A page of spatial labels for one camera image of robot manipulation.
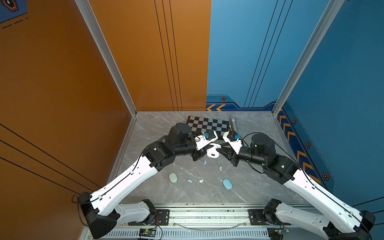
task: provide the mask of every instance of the blue wall panel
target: blue wall panel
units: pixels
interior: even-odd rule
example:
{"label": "blue wall panel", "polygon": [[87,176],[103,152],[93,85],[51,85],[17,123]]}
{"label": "blue wall panel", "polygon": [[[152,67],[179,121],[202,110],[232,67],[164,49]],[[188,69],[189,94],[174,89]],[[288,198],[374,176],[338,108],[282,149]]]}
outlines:
{"label": "blue wall panel", "polygon": [[350,205],[384,196],[383,12],[381,0],[345,1],[288,98]]}
{"label": "blue wall panel", "polygon": [[242,108],[275,101],[327,4],[212,0],[207,95],[228,95]]}

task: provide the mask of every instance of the black mounting bracket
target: black mounting bracket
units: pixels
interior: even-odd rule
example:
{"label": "black mounting bracket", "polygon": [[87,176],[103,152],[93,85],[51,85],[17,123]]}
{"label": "black mounting bracket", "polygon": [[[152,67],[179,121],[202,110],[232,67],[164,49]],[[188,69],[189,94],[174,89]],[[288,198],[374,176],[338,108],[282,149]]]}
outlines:
{"label": "black mounting bracket", "polygon": [[[166,226],[169,223],[169,209],[157,209],[156,217],[159,219],[159,226]],[[151,225],[156,225],[157,219],[155,218],[154,222]],[[145,226],[144,222],[130,222],[129,226]]]}

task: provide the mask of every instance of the checkerboard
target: checkerboard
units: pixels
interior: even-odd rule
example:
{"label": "checkerboard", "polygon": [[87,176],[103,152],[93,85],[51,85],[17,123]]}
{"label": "checkerboard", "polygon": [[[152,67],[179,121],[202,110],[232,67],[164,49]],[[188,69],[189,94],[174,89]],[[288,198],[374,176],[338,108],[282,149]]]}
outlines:
{"label": "checkerboard", "polygon": [[207,129],[212,129],[215,130],[221,138],[225,132],[229,131],[229,121],[212,118],[188,116],[187,124],[192,128],[192,132],[194,133],[202,133]]}

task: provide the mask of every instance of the black motor housing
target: black motor housing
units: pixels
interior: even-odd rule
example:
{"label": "black motor housing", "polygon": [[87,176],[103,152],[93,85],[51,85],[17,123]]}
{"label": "black motor housing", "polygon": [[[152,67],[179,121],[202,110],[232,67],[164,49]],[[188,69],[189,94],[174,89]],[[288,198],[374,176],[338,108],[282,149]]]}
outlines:
{"label": "black motor housing", "polygon": [[252,136],[252,152],[257,155],[265,155],[274,158],[276,155],[275,142],[264,133],[256,133]]}

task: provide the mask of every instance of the black line stripe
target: black line stripe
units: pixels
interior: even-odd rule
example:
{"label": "black line stripe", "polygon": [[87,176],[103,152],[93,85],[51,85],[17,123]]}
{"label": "black line stripe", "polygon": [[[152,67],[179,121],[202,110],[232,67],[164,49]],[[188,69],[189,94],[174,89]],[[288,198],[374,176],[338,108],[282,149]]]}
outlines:
{"label": "black line stripe", "polygon": [[[45,180],[48,180],[48,181],[50,181],[50,182],[53,182],[54,184],[57,184],[57,185],[59,185],[60,187],[64,187],[63,185],[60,185],[60,184],[58,184],[57,182],[54,182],[54,181],[52,181],[52,180],[49,180],[48,178],[43,177],[43,176],[41,176],[41,175],[39,175],[39,174],[37,174],[37,173],[34,173],[34,172],[32,172],[31,170],[28,170],[28,169],[26,169],[26,168],[24,168],[24,167],[22,167],[22,166],[20,166],[20,165],[17,165],[16,163],[13,163],[13,162],[11,162],[11,161],[8,161],[7,159],[5,159],[5,158],[3,158],[3,157],[0,157],[0,158],[3,159],[3,160],[6,161],[6,162],[9,162],[10,164],[13,164],[13,165],[15,165],[15,166],[21,168],[21,169],[24,169],[24,170],[26,170],[26,171],[28,171],[28,172],[30,172],[30,173],[33,173],[34,175],[37,175],[37,176],[39,176],[39,177],[41,177],[41,178],[44,178]],[[67,187],[64,187],[64,188],[65,188],[65,189],[68,189],[69,191],[72,191],[72,192],[74,192],[74,193],[80,195],[80,193],[75,192],[74,190],[71,190],[71,189],[69,189],[69,188],[67,188]]]}
{"label": "black line stripe", "polygon": [[260,51],[260,55],[259,55],[259,59],[257,60],[257,64],[256,64],[256,67],[255,67],[255,72],[253,73],[253,77],[252,77],[252,81],[251,81],[251,84],[249,85],[249,89],[248,89],[248,93],[247,93],[247,97],[245,98],[245,102],[244,102],[244,108],[245,108],[245,104],[247,103],[247,99],[248,99],[248,95],[249,95],[249,92],[251,91],[251,87],[252,87],[252,83],[253,83],[253,78],[255,77],[255,73],[256,73],[256,69],[257,69],[257,66],[259,65],[259,61],[260,61],[260,57],[262,55],[262,52],[263,52],[263,48],[264,48],[264,44],[265,44],[265,40],[266,40],[266,37],[268,35],[268,32],[269,32],[269,28],[271,26],[271,23],[272,23],[272,19],[273,19],[273,16],[275,14],[275,10],[276,10],[276,6],[277,6],[277,3],[279,2],[279,0],[276,1],[276,5],[275,5],[275,8],[273,10],[273,14],[272,14],[272,17],[271,17],[271,21],[269,22],[269,26],[268,26],[268,30],[265,34],[265,38],[264,38],[264,42],[263,42],[263,46],[262,46],[262,49]]}
{"label": "black line stripe", "polygon": [[384,197],[379,197],[379,198],[376,198],[376,199],[372,199],[370,201],[366,201],[366,202],[362,202],[360,204],[356,204],[356,205],[353,205],[352,207],[355,207],[355,206],[358,206],[358,205],[361,205],[361,204],[366,204],[366,203],[369,203],[369,202],[373,202],[373,201],[376,201],[376,200],[379,200],[379,199],[383,199]]}
{"label": "black line stripe", "polygon": [[280,20],[280,17],[281,17],[281,13],[283,12],[283,9],[284,9],[284,6],[285,6],[285,2],[286,2],[286,0],[284,0],[284,4],[283,4],[283,7],[281,8],[279,18],[277,19],[277,23],[276,23],[276,26],[275,26],[275,30],[273,31],[273,34],[272,34],[272,37],[271,37],[271,41],[269,42],[269,46],[268,46],[268,49],[267,49],[267,51],[266,51],[266,54],[265,54],[265,58],[264,58],[262,67],[261,67],[261,69],[260,69],[259,76],[257,77],[257,81],[256,81],[256,84],[255,84],[255,88],[253,89],[253,92],[252,92],[252,95],[251,95],[251,99],[249,100],[248,107],[250,107],[250,105],[251,105],[252,97],[253,97],[253,94],[255,93],[256,86],[257,86],[257,82],[259,81],[261,72],[262,72],[262,70],[263,70],[264,63],[265,63],[266,57],[267,57],[267,55],[268,55],[269,48],[270,48],[270,46],[271,46],[271,43],[272,43],[272,40],[273,40],[273,36],[275,35],[275,31],[276,31],[277,25],[279,24],[279,20]]}
{"label": "black line stripe", "polygon": [[5,20],[5,21],[2,21],[1,23],[5,23],[6,21],[9,21],[9,20],[11,20],[11,19],[14,19],[14,18],[18,18],[18,17],[20,17],[20,16],[23,16],[23,15],[25,15],[25,14],[27,14],[28,12],[26,12],[26,13],[23,13],[23,14],[21,14],[21,15],[18,15],[18,16],[16,16],[16,17],[13,17],[13,18],[10,18],[10,19],[7,19],[7,20]]}
{"label": "black line stripe", "polygon": [[372,214],[377,214],[379,212],[384,212],[384,210],[381,210],[381,211],[377,211],[377,212],[373,212]]}
{"label": "black line stripe", "polygon": [[166,64],[166,71],[167,71],[167,78],[168,78],[168,85],[169,85],[169,94],[170,94],[170,99],[172,101],[172,108],[175,110],[175,107],[173,105],[173,98],[172,98],[172,91],[170,89],[170,82],[169,82],[169,76],[168,76],[168,68],[167,68],[167,62],[166,62],[166,54],[164,52],[164,46],[163,46],[163,38],[161,37],[161,31],[160,31],[160,23],[159,23],[159,15],[157,14],[157,8],[156,8],[156,1],[153,0],[155,3],[155,10],[156,10],[156,16],[157,16],[157,23],[159,25],[159,33],[160,33],[160,40],[161,40],[161,47],[163,48],[163,55],[164,55],[164,63]]}
{"label": "black line stripe", "polygon": [[22,154],[26,155],[27,157],[29,157],[29,158],[31,158],[31,159],[33,159],[33,160],[35,160],[36,162],[43,164],[43,165],[44,165],[44,166],[46,166],[47,168],[49,168],[49,169],[51,169],[51,170],[54,170],[55,172],[57,172],[58,174],[61,174],[62,176],[64,176],[64,177],[68,178],[69,180],[72,180],[72,181],[74,181],[75,183],[77,183],[77,184],[79,184],[79,185],[81,185],[81,186],[85,187],[86,189],[89,189],[89,190],[91,190],[92,192],[94,192],[94,190],[92,190],[92,189],[90,189],[90,188],[88,188],[88,187],[86,187],[86,186],[82,185],[81,183],[78,183],[77,181],[73,180],[73,179],[72,179],[72,178],[70,178],[70,177],[67,177],[66,175],[62,174],[61,172],[59,172],[59,171],[57,171],[57,170],[53,169],[52,167],[50,167],[50,166],[48,166],[48,165],[46,165],[46,164],[44,164],[44,163],[40,162],[39,160],[37,160],[37,159],[35,159],[35,158],[31,157],[30,155],[26,154],[26,153],[25,153],[25,152],[23,152],[23,151],[21,151],[21,150],[19,150],[19,149],[15,148],[15,147],[13,147],[13,146],[11,146],[10,144],[8,144],[8,143],[4,142],[3,140],[1,140],[1,139],[0,139],[0,142],[2,142],[2,143],[4,143],[4,144],[8,145],[9,147],[11,147],[11,148],[15,149],[16,151],[18,151],[18,152],[20,152],[20,153],[22,153]]}
{"label": "black line stripe", "polygon": [[170,55],[170,46],[169,46],[169,38],[168,38],[168,28],[167,28],[167,20],[166,20],[166,12],[164,10],[164,2],[161,0],[163,4],[163,13],[164,13],[164,22],[166,24],[166,32],[167,32],[167,41],[168,41],[168,50],[169,50],[169,59],[170,59],[170,67],[172,69],[172,78],[173,78],[173,87],[175,89],[175,97],[176,97],[176,106],[177,110],[179,110],[179,103],[177,101],[177,94],[176,94],[176,84],[175,84],[175,75],[173,74],[173,64],[172,64],[172,56]]}
{"label": "black line stripe", "polygon": [[268,70],[268,66],[269,66],[269,63],[271,62],[271,59],[272,59],[273,53],[274,53],[274,51],[275,51],[275,48],[276,48],[277,42],[279,41],[279,37],[280,37],[281,31],[283,30],[283,27],[284,27],[284,23],[285,23],[285,20],[287,19],[287,16],[288,16],[289,10],[291,9],[292,3],[293,3],[293,0],[291,1],[291,5],[289,6],[289,9],[288,9],[287,15],[285,16],[285,19],[284,19],[283,25],[282,25],[282,27],[281,27],[281,29],[280,29],[280,33],[279,33],[279,36],[277,37],[277,40],[276,40],[275,46],[273,47],[273,51],[272,51],[272,54],[271,54],[271,58],[269,59],[268,65],[266,66],[266,69],[265,69],[265,72],[264,72],[264,75],[263,75],[262,81],[261,81],[261,83],[260,83],[259,89],[257,90],[257,94],[256,94],[256,97],[255,97],[255,100],[253,101],[253,104],[252,104],[252,106],[254,106],[254,104],[255,104],[255,102],[256,102],[256,98],[257,98],[257,95],[259,95],[259,91],[260,91],[260,88],[261,88],[261,86],[262,86],[262,84],[263,84],[263,80],[264,80],[265,74],[266,74],[266,72],[267,72],[267,70]]}
{"label": "black line stripe", "polygon": [[82,176],[83,178],[87,179],[88,181],[90,181],[91,183],[93,183],[94,185],[100,187],[99,185],[97,185],[96,183],[92,182],[91,180],[89,180],[88,178],[84,177],[83,175],[81,175],[80,173],[78,173],[77,171],[73,170],[72,168],[68,167],[67,165],[65,165],[64,163],[60,162],[57,158],[53,157],[52,155],[48,154],[47,152],[45,152],[44,150],[42,150],[41,148],[39,148],[38,146],[34,145],[33,143],[31,143],[30,141],[26,140],[25,138],[23,138],[22,136],[20,136],[19,134],[15,133],[14,131],[10,130],[9,128],[7,128],[6,126],[4,126],[3,124],[0,123],[0,126],[2,126],[3,128],[7,129],[8,131],[10,131],[11,133],[15,134],[16,136],[18,136],[19,138],[23,139],[24,141],[26,141],[27,143],[31,144],[32,146],[34,146],[35,148],[39,149],[40,151],[42,151],[43,153],[45,153],[46,155],[50,156],[51,158],[55,159],[56,161],[58,161],[59,163],[61,163],[62,165],[66,166],[67,168],[71,169],[72,171],[74,171],[75,173],[79,174],[80,176]]}
{"label": "black line stripe", "polygon": [[8,25],[8,26],[5,26],[5,27],[3,27],[3,28],[1,28],[1,29],[7,28],[7,27],[9,27],[9,26],[12,26],[12,24],[10,24],[10,25]]}
{"label": "black line stripe", "polygon": [[170,20],[172,22],[172,32],[173,32],[173,43],[175,46],[175,57],[176,57],[176,69],[177,69],[177,80],[179,81],[179,93],[180,93],[180,104],[181,104],[181,110],[183,110],[183,101],[181,98],[181,87],[180,87],[180,78],[179,78],[179,66],[177,64],[177,54],[176,54],[176,42],[175,42],[175,31],[173,29],[173,19],[172,19],[172,9],[170,6],[170,0],[169,0],[169,10],[170,10]]}

